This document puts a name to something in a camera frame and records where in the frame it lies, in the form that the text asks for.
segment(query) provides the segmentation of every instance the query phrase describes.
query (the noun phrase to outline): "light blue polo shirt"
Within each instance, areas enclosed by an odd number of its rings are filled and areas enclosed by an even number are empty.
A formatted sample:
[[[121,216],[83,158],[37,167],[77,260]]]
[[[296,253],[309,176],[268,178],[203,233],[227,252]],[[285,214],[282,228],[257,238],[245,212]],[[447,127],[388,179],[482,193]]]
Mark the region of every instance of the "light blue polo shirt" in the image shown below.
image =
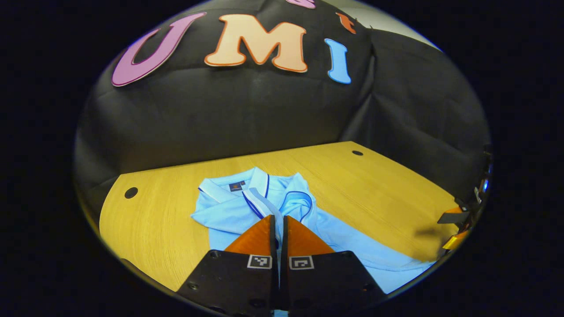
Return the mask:
[[[209,228],[211,249],[225,250],[252,225],[272,214],[280,255],[283,216],[289,215],[336,252],[353,251],[386,294],[435,263],[421,262],[392,250],[319,209],[299,173],[280,177],[253,168],[227,177],[206,178],[198,189],[200,196],[191,217]]]

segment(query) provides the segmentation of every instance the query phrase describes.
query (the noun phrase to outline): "wooden table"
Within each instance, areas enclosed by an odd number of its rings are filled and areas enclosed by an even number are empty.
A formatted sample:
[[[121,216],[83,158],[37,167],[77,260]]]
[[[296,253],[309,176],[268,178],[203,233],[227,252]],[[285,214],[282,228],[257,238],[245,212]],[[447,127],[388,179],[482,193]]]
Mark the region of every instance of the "wooden table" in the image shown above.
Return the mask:
[[[437,224],[457,207],[449,193],[370,149],[340,142],[120,175],[104,202],[100,235],[120,258],[176,291],[209,250],[208,229],[190,218],[198,185],[255,166],[271,175],[299,172],[318,207],[422,261],[436,260],[457,233],[454,224]],[[127,199],[131,187],[138,193]]]

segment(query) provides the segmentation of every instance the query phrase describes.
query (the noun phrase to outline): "shirt collar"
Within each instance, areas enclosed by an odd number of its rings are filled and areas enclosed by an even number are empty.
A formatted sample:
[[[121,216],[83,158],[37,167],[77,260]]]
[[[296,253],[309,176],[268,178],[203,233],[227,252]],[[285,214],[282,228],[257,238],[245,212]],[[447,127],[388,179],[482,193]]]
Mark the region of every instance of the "shirt collar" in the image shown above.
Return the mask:
[[[270,176],[263,170],[255,167],[250,170],[219,178],[206,178],[199,186],[199,190],[205,192],[217,202],[225,202],[239,197],[232,192],[221,188],[220,186],[236,183],[241,180],[249,179],[247,188],[256,188],[258,193],[264,197],[268,196],[268,187],[270,185]]]

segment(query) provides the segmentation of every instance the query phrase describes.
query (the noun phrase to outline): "foam letter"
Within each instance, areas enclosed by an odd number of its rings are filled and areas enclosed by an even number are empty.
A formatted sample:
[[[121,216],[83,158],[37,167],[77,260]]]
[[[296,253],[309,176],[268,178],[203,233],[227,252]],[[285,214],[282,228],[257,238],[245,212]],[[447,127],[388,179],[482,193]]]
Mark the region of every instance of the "foam letter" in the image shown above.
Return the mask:
[[[239,51],[241,41],[245,42],[254,62],[262,65],[278,47],[278,55],[272,59],[274,66],[286,71],[305,73],[307,65],[303,61],[302,37],[306,30],[288,22],[278,24],[266,32],[256,17],[246,14],[228,14],[219,17],[225,22],[223,33],[214,53],[205,57],[210,66],[236,66],[246,61]]]
[[[329,77],[340,83],[351,83],[351,78],[347,71],[347,59],[345,54],[347,53],[347,48],[345,45],[336,42],[330,38],[325,39],[325,43],[329,45],[331,50],[331,70],[327,72]]]
[[[345,29],[349,30],[349,32],[352,34],[356,34],[356,31],[352,28],[352,25],[354,25],[354,23],[351,20],[349,20],[349,17],[341,13],[337,13],[337,12],[335,13],[339,17],[341,17],[341,24],[345,27]]]
[[[297,6],[301,6],[308,9],[315,9],[314,0],[286,0],[289,3]]]
[[[120,61],[117,63],[116,69],[113,71],[112,84],[117,87],[125,86],[128,83],[132,83],[149,75],[172,55],[174,50],[177,48],[180,39],[186,30],[188,30],[188,27],[192,24],[192,22],[204,15],[206,15],[206,12],[189,15],[170,24],[172,27],[171,30],[162,40],[160,46],[153,55],[151,55],[148,59],[135,64],[133,61],[139,52],[139,49],[160,29],[156,29],[138,39],[127,49]]]

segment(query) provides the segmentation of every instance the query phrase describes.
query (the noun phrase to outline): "orange letter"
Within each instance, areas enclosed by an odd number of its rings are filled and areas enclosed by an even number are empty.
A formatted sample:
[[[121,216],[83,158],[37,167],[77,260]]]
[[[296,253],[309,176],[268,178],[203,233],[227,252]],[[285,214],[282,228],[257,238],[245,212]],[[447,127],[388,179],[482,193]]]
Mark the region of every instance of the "orange letter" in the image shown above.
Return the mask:
[[[345,27],[345,29],[349,30],[349,32],[352,34],[356,34],[356,31],[352,27],[354,23],[351,20],[349,20],[349,17],[338,12],[335,13],[341,17],[341,24]]]
[[[306,34],[303,27],[282,22],[266,32],[256,17],[246,14],[222,15],[219,20],[225,22],[225,27],[215,52],[204,59],[207,65],[241,65],[246,61],[246,56],[239,51],[239,45],[244,41],[254,62],[259,65],[264,64],[278,47],[278,55],[272,59],[274,66],[286,71],[307,72],[302,51],[302,37]]]

